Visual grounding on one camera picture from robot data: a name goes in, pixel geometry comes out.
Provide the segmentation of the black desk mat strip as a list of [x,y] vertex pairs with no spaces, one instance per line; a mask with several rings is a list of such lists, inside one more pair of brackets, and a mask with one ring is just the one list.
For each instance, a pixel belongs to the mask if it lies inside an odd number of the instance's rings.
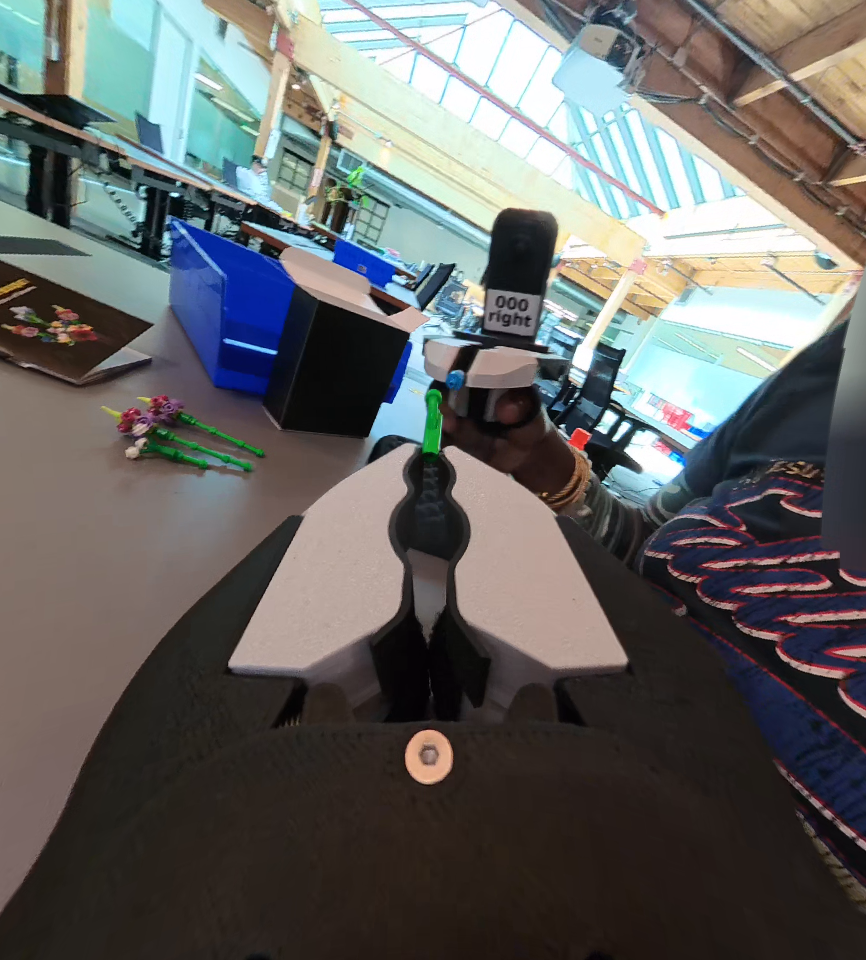
[[52,238],[0,235],[0,255],[24,257],[90,257],[91,254]]

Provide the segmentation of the person's right hand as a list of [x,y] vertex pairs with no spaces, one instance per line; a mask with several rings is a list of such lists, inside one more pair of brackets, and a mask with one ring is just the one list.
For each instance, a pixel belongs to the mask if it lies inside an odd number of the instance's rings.
[[575,501],[591,479],[582,455],[550,422],[532,388],[502,391],[494,409],[490,434],[473,419],[459,416],[442,402],[442,438],[500,474],[511,476],[531,493],[542,496],[553,508]]

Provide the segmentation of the grey desk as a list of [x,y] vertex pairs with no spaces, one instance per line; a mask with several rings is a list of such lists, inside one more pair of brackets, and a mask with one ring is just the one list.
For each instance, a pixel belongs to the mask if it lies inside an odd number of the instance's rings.
[[[283,433],[252,396],[215,389],[168,308],[167,274],[0,201],[0,236],[83,256],[15,266],[152,323],[150,366],[88,388],[0,359],[0,910],[30,869],[115,702],[187,609],[288,516],[360,467],[386,434],[416,437],[407,377],[367,440]],[[263,449],[251,474],[128,462],[113,420],[168,394]]]

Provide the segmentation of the purple toy flower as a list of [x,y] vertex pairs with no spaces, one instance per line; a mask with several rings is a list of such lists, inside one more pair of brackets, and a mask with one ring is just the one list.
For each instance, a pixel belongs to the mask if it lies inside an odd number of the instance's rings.
[[[108,414],[115,420],[117,431],[127,444],[125,449],[137,438],[145,437],[152,439],[155,442],[171,446],[173,445],[187,455],[208,461],[210,463],[210,469],[208,469],[208,471],[213,469],[215,464],[218,464],[224,468],[239,471],[244,474],[250,474],[253,471],[253,467],[250,462],[236,458],[230,454],[212,450],[195,441],[181,438],[175,433],[175,431],[162,426],[151,415],[142,413],[137,408],[129,408],[120,412],[103,406],[102,410],[105,414]],[[152,459],[159,458],[141,459],[139,461],[127,460],[131,462],[140,462]]]
[[246,450],[248,453],[260,459],[267,456],[266,452],[257,446],[224,433],[219,428],[211,426],[190,414],[186,411],[184,403],[174,397],[159,394],[153,397],[139,396],[138,400],[147,405],[148,412],[163,426],[189,426],[212,437],[219,438],[239,450]]

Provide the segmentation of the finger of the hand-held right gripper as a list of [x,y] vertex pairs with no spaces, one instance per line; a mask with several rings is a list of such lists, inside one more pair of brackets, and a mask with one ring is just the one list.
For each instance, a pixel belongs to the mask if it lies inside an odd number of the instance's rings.
[[470,388],[504,391],[530,387],[542,359],[531,351],[477,351],[470,363]]
[[424,342],[424,369],[435,384],[443,387],[442,381],[450,370],[461,369],[467,373],[478,354],[478,343],[460,339],[429,339]]

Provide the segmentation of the large blue storage bin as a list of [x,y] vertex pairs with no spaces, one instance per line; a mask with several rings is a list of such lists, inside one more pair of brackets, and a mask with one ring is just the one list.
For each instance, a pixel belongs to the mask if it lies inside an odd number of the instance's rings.
[[264,401],[294,282],[271,259],[172,219],[169,304],[214,386]]

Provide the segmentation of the potted green plant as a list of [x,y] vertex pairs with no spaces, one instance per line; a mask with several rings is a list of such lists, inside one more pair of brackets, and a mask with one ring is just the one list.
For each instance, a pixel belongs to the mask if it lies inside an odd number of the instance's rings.
[[348,229],[354,230],[359,211],[368,209],[366,174],[367,168],[360,164],[326,189],[323,222],[331,232],[343,235]]

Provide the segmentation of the black office chair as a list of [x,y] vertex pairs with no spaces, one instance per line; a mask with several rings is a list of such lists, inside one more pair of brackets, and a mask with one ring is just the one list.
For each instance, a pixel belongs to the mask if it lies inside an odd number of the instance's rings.
[[586,445],[596,451],[613,449],[618,443],[624,415],[613,393],[626,355],[625,349],[598,344],[583,384],[578,386],[566,378],[548,408],[555,426],[569,434],[577,429],[585,431],[590,436]]

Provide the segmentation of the blue red printed shirt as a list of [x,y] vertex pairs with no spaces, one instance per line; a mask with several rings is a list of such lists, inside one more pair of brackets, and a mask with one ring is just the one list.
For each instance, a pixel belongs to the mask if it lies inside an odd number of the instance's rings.
[[694,446],[635,568],[720,652],[866,918],[866,571],[822,536],[847,330],[811,343]]

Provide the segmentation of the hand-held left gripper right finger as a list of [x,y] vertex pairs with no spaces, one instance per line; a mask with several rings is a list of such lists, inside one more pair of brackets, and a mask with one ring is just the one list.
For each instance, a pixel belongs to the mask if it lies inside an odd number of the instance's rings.
[[499,714],[529,685],[618,675],[629,658],[554,513],[463,451],[427,464],[427,555],[443,606],[431,629],[436,714]]

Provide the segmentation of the row of red bins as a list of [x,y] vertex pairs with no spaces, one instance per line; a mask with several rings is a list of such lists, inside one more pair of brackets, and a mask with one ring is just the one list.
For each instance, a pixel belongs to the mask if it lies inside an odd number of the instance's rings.
[[652,415],[673,431],[704,438],[709,432],[694,422],[693,412],[651,394],[648,404]]

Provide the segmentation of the white toy flower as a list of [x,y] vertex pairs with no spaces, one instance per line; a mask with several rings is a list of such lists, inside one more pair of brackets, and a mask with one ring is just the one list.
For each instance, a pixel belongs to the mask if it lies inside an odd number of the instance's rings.
[[136,439],[125,449],[125,456],[131,461],[159,458],[178,465],[188,466],[200,471],[210,469],[210,463],[204,459],[183,453],[178,447],[154,441],[151,438]]

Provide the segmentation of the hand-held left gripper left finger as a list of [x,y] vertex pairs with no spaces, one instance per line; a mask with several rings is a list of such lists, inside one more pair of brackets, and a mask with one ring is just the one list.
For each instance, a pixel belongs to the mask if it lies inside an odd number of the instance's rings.
[[427,641],[407,555],[422,468],[419,446],[403,443],[304,512],[231,674],[337,686],[355,711],[390,722],[426,717]]

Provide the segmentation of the dark flower instruction booklet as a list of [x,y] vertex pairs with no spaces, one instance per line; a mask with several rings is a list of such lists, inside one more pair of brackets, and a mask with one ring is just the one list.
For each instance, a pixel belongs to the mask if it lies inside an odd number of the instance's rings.
[[151,365],[151,323],[0,260],[0,358],[76,387]]

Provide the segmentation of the white ceiling projector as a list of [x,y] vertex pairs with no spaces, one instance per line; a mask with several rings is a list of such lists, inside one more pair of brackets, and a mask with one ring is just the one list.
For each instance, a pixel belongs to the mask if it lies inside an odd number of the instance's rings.
[[552,84],[571,104],[600,117],[614,113],[637,89],[645,53],[623,27],[591,23],[563,54]]

